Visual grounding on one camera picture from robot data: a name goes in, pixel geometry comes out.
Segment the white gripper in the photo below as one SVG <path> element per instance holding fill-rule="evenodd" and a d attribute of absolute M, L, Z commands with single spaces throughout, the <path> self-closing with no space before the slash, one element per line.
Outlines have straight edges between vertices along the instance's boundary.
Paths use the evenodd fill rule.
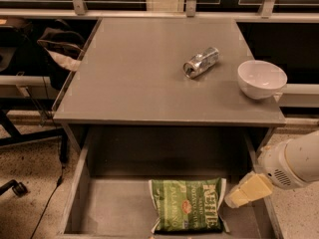
<path fill-rule="evenodd" d="M 308 185 L 293 172 L 286 160 L 286 147 L 289 142 L 290 139 L 262 148 L 258 163 L 271 181 L 262 173 L 247 173 L 224 198 L 230 208 L 239 208 L 269 196 L 273 192 L 273 184 L 281 189 L 302 188 Z"/>

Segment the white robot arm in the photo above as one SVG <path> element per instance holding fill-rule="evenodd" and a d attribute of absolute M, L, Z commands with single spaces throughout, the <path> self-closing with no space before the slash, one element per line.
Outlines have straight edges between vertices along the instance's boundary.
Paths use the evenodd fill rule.
<path fill-rule="evenodd" d="M 231 208 L 262 199 L 274 187 L 302 188 L 319 180 L 319 131 L 262 148 L 253 169 L 225 196 Z"/>

